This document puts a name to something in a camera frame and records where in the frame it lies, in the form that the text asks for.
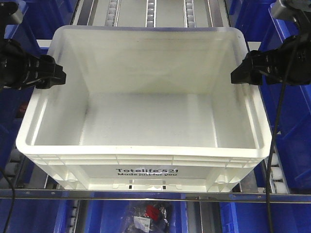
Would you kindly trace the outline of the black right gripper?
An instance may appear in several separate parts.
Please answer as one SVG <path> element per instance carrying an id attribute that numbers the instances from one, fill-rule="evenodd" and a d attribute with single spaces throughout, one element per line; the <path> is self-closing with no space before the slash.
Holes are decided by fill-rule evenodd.
<path id="1" fill-rule="evenodd" d="M 257 69 L 257 57 L 263 65 Z M 293 35 L 277 48 L 253 50 L 231 72 L 232 84 L 262 85 L 262 75 L 268 84 L 285 82 L 287 85 L 311 84 L 311 37 Z"/>

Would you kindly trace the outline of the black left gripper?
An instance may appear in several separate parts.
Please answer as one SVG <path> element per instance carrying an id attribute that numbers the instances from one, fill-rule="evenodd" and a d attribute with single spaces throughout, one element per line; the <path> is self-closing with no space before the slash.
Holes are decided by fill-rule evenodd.
<path id="1" fill-rule="evenodd" d="M 64 85 L 66 73 L 63 67 L 49 55 L 36 57 L 22 49 L 13 39 L 0 42 L 0 87 L 22 90 L 31 86 L 49 89 L 52 85 Z"/>

